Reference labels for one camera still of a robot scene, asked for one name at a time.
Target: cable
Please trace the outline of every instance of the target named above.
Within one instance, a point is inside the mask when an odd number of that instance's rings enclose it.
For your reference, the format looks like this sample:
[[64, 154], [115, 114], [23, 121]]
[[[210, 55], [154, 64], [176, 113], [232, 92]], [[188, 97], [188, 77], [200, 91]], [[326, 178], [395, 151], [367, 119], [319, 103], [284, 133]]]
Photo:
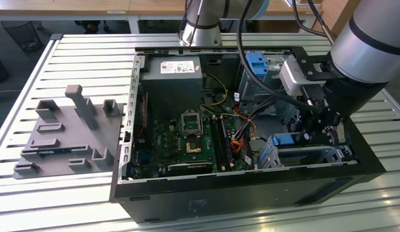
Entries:
[[238, 141], [232, 141], [232, 142], [231, 142], [231, 147], [232, 147], [232, 149], [236, 151], [236, 153], [239, 153], [240, 150], [244, 150], [244, 149], [246, 149], [244, 146], [243, 146], [243, 144], [239, 143]]
[[3, 90], [0, 93], [7, 93], [7, 92], [22, 92], [22, 90]]
[[190, 41], [190, 47], [192, 46], [194, 43], [194, 39], [195, 39], [195, 35], [196, 35], [196, 29], [198, 29], [198, 23], [199, 23], [199, 19], [200, 19], [200, 10], [202, 10], [202, 6], [203, 6], [203, 0], [200, 2], [200, 6], [199, 6], [199, 11], [198, 11], [198, 18], [196, 18], [196, 23], [195, 23], [195, 29], [194, 29], [194, 34], [192, 34], [192, 39]]
[[318, 11], [318, 9], [315, 7], [314, 0], [308, 0], [308, 3], [310, 3], [310, 6], [311, 6], [311, 9], [312, 9], [312, 12], [315, 14], [315, 17], [316, 17], [316, 19], [319, 21], [319, 24], [322, 26], [323, 33], [324, 33], [326, 37], [328, 38], [328, 41], [330, 41], [331, 45], [334, 45], [335, 44], [335, 40], [336, 40], [336, 36], [334, 35], [334, 33], [332, 33], [328, 25], [324, 23], [322, 15], [319, 14], [319, 11]]
[[267, 91], [270, 94], [272, 94], [274, 97], [284, 100], [286, 102], [291, 103], [292, 105], [298, 106], [302, 109], [319, 112], [320, 109], [318, 107], [311, 106], [311, 105], [298, 101], [295, 98], [290, 97], [288, 95], [282, 94], [280, 92], [278, 92], [276, 90], [270, 88], [266, 85], [266, 83], [256, 77], [256, 75], [251, 69], [251, 66], [246, 60], [246, 54], [244, 54], [243, 43], [242, 43], [242, 26], [243, 26], [243, 22], [244, 22], [246, 15], [247, 15], [248, 9], [251, 7], [251, 4], [252, 4], [252, 0], [250, 0], [246, 5], [246, 8], [243, 10], [243, 14], [242, 14], [242, 17], [239, 20], [239, 26], [238, 26], [238, 50], [239, 50], [239, 56], [240, 56], [242, 64], [244, 66], [244, 70], [246, 70], [247, 74], [250, 75], [251, 79], [259, 85], [259, 87], [263, 88], [264, 91]]
[[232, 20], [231, 25], [228, 26], [228, 28], [222, 29], [223, 33], [228, 33], [230, 32], [230, 30], [232, 29], [234, 23], [235, 23], [235, 21]]
[[220, 83], [222, 87], [224, 88], [224, 98], [223, 98], [223, 100], [222, 100], [220, 102], [202, 104], [202, 106], [215, 106], [215, 105], [220, 105], [220, 104], [223, 104], [223, 103], [226, 102], [226, 100], [227, 100], [227, 95], [228, 95], [227, 92], [228, 92], [228, 90], [227, 90], [227, 88], [226, 88], [224, 83], [222, 82], [222, 80], [219, 80], [219, 78], [216, 78], [216, 76], [214, 76], [212, 74], [207, 74], [207, 75], [211, 76], [211, 77], [214, 77], [215, 80]]
[[178, 36], [179, 36], [179, 39], [180, 39], [180, 40], [182, 40], [183, 24], [187, 23], [187, 11], [188, 11], [190, 7], [192, 6], [194, 0], [190, 1], [188, 6], [187, 6], [187, 1], [188, 1], [188, 0], [186, 0], [184, 16], [183, 16], [183, 20], [180, 21], [180, 27], [179, 27], [179, 32], [178, 32]]
[[247, 166], [247, 170], [254, 169], [255, 166], [255, 161], [254, 161], [254, 153], [252, 153], [252, 147], [251, 147], [251, 136], [250, 136], [250, 129], [246, 130], [244, 133], [244, 147], [246, 147], [246, 156], [250, 158], [251, 163], [247, 162], [248, 166]]
[[259, 104], [259, 106], [255, 108], [255, 110], [250, 114], [246, 124], [236, 131], [235, 136], [234, 136], [235, 140], [239, 139], [242, 137], [242, 135], [244, 134], [244, 130], [247, 129], [247, 125], [250, 124], [250, 122], [252, 122], [255, 117], [263, 112], [263, 110], [266, 108], [271, 107], [275, 103], [276, 103], [276, 99], [270, 98], [263, 103]]
[[318, 9], [316, 9], [316, 6], [315, 6], [315, 4], [314, 4], [314, 0], [308, 0], [308, 4], [310, 4], [310, 6], [311, 6], [311, 9], [312, 9], [312, 12], [314, 12], [314, 14], [315, 14], [315, 17], [316, 17], [316, 19], [318, 19], [318, 21], [319, 21], [319, 24], [320, 24], [322, 26], [324, 26], [326, 23], [324, 23], [324, 20], [323, 20], [323, 18], [322, 18], [322, 15], [319, 14], [319, 11], [318, 11]]
[[207, 108], [207, 106], [202, 106], [202, 108], [203, 108], [204, 110], [207, 110], [207, 112], [210, 112], [210, 113], [214, 114], [214, 115], [228, 115], [228, 116], [239, 117], [239, 115], [235, 115], [235, 114], [227, 114], [227, 113], [218, 113], [218, 112], [214, 112], [210, 108]]
[[244, 116], [243, 114], [240, 114], [239, 113], [239, 110], [238, 110], [238, 107], [235, 107], [235, 113], [244, 119], [244, 120], [247, 120], [248, 122], [247, 123], [251, 123], [252, 124], [252, 126], [254, 126], [254, 132], [252, 132], [252, 136], [255, 136], [255, 133], [256, 133], [256, 129], [258, 129], [258, 126], [256, 126], [256, 124], [254, 123], [254, 121], [252, 120], [250, 120], [248, 119], [248, 117], [247, 116]]
[[294, 15], [295, 15], [295, 18], [296, 18], [296, 22], [298, 22], [299, 27], [300, 27], [303, 30], [306, 30], [307, 32], [310, 32], [310, 33], [312, 33], [312, 34], [315, 34], [315, 35], [320, 35], [320, 36], [323, 36], [323, 37], [327, 37], [327, 35], [326, 35], [323, 32], [316, 31], [316, 30], [312, 30], [312, 29], [307, 28], [307, 27], [302, 24], [300, 18], [299, 18], [299, 14], [298, 14], [296, 0], [292, 0], [292, 7], [294, 7]]
[[260, 139], [262, 141], [264, 141], [267, 143], [267, 139], [263, 137], [255, 137], [256, 139]]

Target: blue tab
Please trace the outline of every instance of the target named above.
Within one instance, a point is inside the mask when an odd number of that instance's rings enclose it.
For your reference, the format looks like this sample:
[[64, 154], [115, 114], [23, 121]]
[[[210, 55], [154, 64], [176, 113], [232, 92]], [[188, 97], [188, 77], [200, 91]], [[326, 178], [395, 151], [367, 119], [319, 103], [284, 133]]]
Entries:
[[256, 162], [256, 164], [259, 164], [259, 163], [260, 163], [260, 161], [262, 161], [262, 159], [263, 159], [263, 157], [264, 157], [266, 153], [267, 153], [267, 150], [264, 149], [264, 150], [263, 150], [263, 152], [262, 152], [262, 154], [260, 154], [260, 156], [259, 156], [259, 159], [258, 159], [258, 162]]
[[294, 137], [291, 134], [279, 134], [272, 138], [274, 144], [278, 145], [291, 145], [295, 144]]
[[263, 53], [248, 52], [246, 54], [246, 59], [256, 76], [266, 77], [270, 67], [267, 65], [267, 60], [263, 57]]

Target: black cable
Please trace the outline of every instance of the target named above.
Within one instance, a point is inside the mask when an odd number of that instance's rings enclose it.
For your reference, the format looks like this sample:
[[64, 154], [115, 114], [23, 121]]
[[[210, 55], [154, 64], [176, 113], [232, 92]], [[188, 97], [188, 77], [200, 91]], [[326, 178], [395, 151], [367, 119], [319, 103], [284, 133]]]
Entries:
[[192, 39], [191, 39], [190, 45], [188, 45], [190, 47], [192, 46], [194, 39], [195, 39], [195, 35], [196, 35], [196, 29], [198, 29], [199, 18], [200, 18], [200, 14], [198, 14], [198, 18], [196, 18], [196, 23], [195, 23], [195, 29], [194, 29]]
[[242, 138], [242, 136], [244, 134], [244, 130], [248, 128], [248, 124], [250, 124], [251, 120], [254, 120], [255, 117], [264, 111], [264, 109], [271, 107], [275, 103], [276, 103], [276, 99], [270, 98], [263, 103], [259, 104], [259, 106], [255, 108], [255, 110], [250, 114], [246, 124], [239, 128], [238, 132], [235, 133], [235, 135], [236, 135], [235, 140]]
[[311, 106], [311, 105], [298, 101], [295, 98], [292, 98], [288, 95], [284, 95], [280, 92], [278, 92], [276, 90], [271, 89], [271, 87], [267, 86], [266, 83], [256, 77], [256, 75], [251, 69], [251, 66], [246, 60], [246, 54], [244, 54], [243, 43], [242, 43], [242, 26], [243, 26], [243, 22], [244, 22], [246, 15], [247, 15], [248, 9], [251, 7], [251, 4], [252, 4], [252, 0], [250, 0], [246, 5], [246, 8], [243, 10], [243, 14], [242, 14], [242, 17], [239, 20], [239, 26], [238, 26], [238, 50], [239, 50], [239, 56], [240, 56], [240, 61], [242, 61], [244, 70], [246, 70], [247, 74], [250, 75], [251, 79], [259, 85], [259, 87], [263, 88], [264, 91], [267, 91], [270, 94], [272, 94], [274, 97], [284, 100], [286, 102], [291, 103], [292, 105], [298, 106], [302, 109], [319, 112], [320, 109], [318, 107]]
[[184, 15], [183, 15], [183, 19], [182, 19], [182, 21], [180, 21], [180, 26], [179, 26], [179, 31], [178, 31], [179, 40], [182, 40], [180, 33], [182, 33], [182, 29], [183, 29], [183, 24], [186, 24], [186, 21], [187, 21], [187, 10], [188, 10], [188, 7], [187, 7], [187, 1], [188, 1], [188, 0], [186, 0], [186, 4], [184, 4]]
[[302, 24], [302, 21], [300, 21], [300, 18], [299, 18], [299, 14], [298, 14], [298, 6], [296, 6], [296, 0], [292, 0], [292, 7], [294, 7], [294, 15], [295, 15], [295, 18], [296, 18], [296, 22], [298, 22], [298, 25], [300, 26], [302, 29], [304, 29], [307, 32], [315, 34], [315, 35], [320, 35], [323, 37], [327, 37], [327, 35], [320, 32], [320, 31], [316, 31], [316, 30], [312, 30], [310, 28], [307, 28], [303, 24]]
[[251, 137], [250, 137], [250, 128], [246, 130], [246, 137], [244, 137], [244, 142], [246, 142], [246, 156], [251, 158], [251, 165], [247, 165], [247, 170], [254, 169], [254, 153], [252, 153], [252, 147], [251, 147]]
[[224, 33], [228, 33], [228, 32], [230, 32], [230, 30], [232, 29], [234, 23], [235, 23], [235, 21], [232, 20], [231, 25], [228, 26], [228, 28], [226, 28], [226, 29], [223, 30]]
[[316, 9], [316, 7], [315, 7], [314, 0], [308, 0], [308, 4], [310, 4], [310, 6], [311, 6], [311, 9], [312, 9], [312, 12], [314, 12], [314, 14], [315, 14], [315, 17], [316, 17], [316, 19], [318, 19], [318, 21], [319, 21], [319, 24], [320, 24], [322, 26], [324, 26], [324, 25], [326, 25], [326, 24], [324, 24], [324, 20], [323, 20], [322, 15], [319, 14], [319, 11], [318, 11], [318, 9]]
[[264, 141], [267, 143], [267, 139], [263, 137], [256, 137], [256, 139], [260, 139], [262, 141]]

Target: metal slat table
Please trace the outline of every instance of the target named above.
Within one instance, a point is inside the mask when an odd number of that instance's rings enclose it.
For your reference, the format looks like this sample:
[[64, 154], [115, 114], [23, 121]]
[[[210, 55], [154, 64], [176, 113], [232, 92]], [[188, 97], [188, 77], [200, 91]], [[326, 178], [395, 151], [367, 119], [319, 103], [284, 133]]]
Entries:
[[[299, 45], [326, 54], [328, 41], [303, 34], [248, 34], [244, 45]], [[223, 35], [236, 45], [236, 35]], [[13, 168], [29, 141], [39, 100], [64, 98], [83, 85], [94, 104], [127, 103], [136, 46], [179, 46], [175, 34], [64, 35], [51, 40], [0, 129], [0, 231], [364, 231], [400, 230], [400, 106], [384, 90], [352, 116], [388, 173], [351, 187], [326, 203], [242, 214], [136, 224], [108, 202], [111, 172], [15, 180]]]

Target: yellow wire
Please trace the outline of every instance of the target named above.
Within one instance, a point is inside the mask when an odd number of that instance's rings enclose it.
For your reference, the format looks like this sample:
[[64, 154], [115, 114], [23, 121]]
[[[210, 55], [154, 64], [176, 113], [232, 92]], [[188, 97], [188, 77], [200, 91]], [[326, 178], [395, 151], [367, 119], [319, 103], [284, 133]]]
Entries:
[[220, 85], [223, 86], [223, 88], [224, 88], [224, 98], [223, 98], [223, 100], [220, 101], [220, 102], [216, 102], [216, 103], [207, 103], [207, 104], [202, 104], [202, 106], [215, 106], [215, 105], [220, 105], [222, 103], [224, 103], [224, 101], [226, 101], [226, 99], [227, 99], [227, 88], [226, 88], [226, 85], [224, 85], [224, 83], [219, 80], [219, 78], [216, 78], [212, 74], [207, 74], [207, 75], [210, 75], [211, 77], [214, 77], [215, 78], [215, 80], [220, 83]]

